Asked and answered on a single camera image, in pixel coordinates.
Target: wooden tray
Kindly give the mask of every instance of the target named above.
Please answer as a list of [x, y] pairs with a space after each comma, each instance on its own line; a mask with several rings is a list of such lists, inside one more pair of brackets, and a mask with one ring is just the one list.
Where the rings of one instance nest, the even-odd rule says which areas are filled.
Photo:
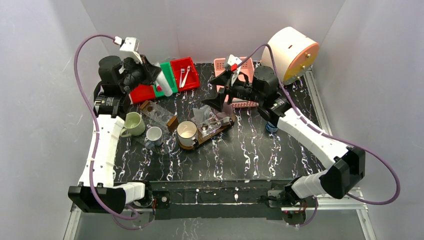
[[185, 149], [185, 150], [193, 150], [193, 149], [197, 148], [198, 146], [200, 146], [200, 145], [204, 144], [206, 141], [208, 141], [209, 139], [211, 139], [213, 136], [215, 136], [215, 135], [217, 135], [217, 134], [219, 134], [219, 133], [222, 133], [223, 131], [225, 131], [225, 130], [227, 130], [227, 129], [231, 128], [232, 126], [234, 126], [234, 122], [235, 122], [235, 121], [236, 121], [236, 115], [233, 113], [233, 114], [231, 115], [231, 117], [230, 117], [230, 122], [229, 122], [229, 124], [228, 124], [228, 125], [221, 126], [220, 128], [218, 128], [218, 130], [217, 130], [216, 132], [212, 133], [211, 135], [208, 135], [208, 136], [207, 136], [207, 137], [205, 137], [205, 138], [203, 138], [203, 137], [202, 137], [202, 135], [199, 133], [199, 134], [198, 134], [198, 138], [197, 138], [198, 144], [195, 144], [195, 145], [193, 145], [193, 146], [184, 146], [184, 145], [182, 145], [182, 144], [180, 143], [180, 141], [179, 141], [179, 140], [178, 140], [178, 144], [179, 144], [179, 146], [180, 146], [181, 148], [183, 148], [183, 149]]

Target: red tray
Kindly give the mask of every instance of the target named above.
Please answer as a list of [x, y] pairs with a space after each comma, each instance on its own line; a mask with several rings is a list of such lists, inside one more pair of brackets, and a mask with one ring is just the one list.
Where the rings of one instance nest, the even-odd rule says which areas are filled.
[[156, 94], [152, 86], [139, 85], [129, 93], [129, 97], [133, 104], [138, 104], [156, 98]]
[[[171, 63], [173, 75], [175, 77], [175, 82], [176, 82], [176, 87], [178, 88], [178, 92], [200, 87], [199, 75], [198, 75], [198, 72], [196, 71], [195, 65], [191, 57], [173, 60], [170, 63]], [[181, 69], [185, 69], [185, 72], [187, 72], [188, 66], [190, 66], [190, 72], [188, 72], [188, 76], [187, 76], [187, 79], [185, 80], [184, 87], [180, 88]]]

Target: clear plastic tray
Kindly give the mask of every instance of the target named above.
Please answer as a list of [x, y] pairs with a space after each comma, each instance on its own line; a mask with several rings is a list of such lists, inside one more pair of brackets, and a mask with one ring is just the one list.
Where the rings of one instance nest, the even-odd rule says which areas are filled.
[[[147, 149], [157, 154], [164, 155], [172, 152], [177, 145], [177, 135], [168, 130], [167, 123], [174, 115], [156, 103], [149, 102], [149, 104], [141, 110], [141, 116], [146, 126], [146, 131], [136, 137], [137, 142], [143, 144]], [[162, 145], [151, 146], [151, 144], [148, 144], [149, 140], [146, 137], [146, 132], [151, 127], [159, 127], [162, 130]]]

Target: green box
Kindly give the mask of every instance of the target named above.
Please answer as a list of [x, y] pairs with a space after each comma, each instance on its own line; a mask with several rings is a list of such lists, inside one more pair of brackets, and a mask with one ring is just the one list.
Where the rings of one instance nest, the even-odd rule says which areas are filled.
[[[174, 73], [171, 68], [170, 62], [164, 62], [160, 64], [160, 68], [162, 69], [163, 74], [165, 75], [166, 80], [168, 81], [169, 86], [172, 89], [172, 92], [178, 93], [177, 82], [175, 82]], [[155, 83], [153, 86], [154, 94], [156, 98], [165, 96], [163, 91], [156, 91], [157, 84]]]

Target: red cap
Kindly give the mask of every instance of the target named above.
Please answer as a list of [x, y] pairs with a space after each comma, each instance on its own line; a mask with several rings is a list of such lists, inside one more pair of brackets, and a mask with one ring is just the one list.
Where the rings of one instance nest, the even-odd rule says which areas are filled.
[[233, 64], [232, 66], [231, 66], [231, 72], [234, 72], [235, 70], [237, 69], [237, 64]]

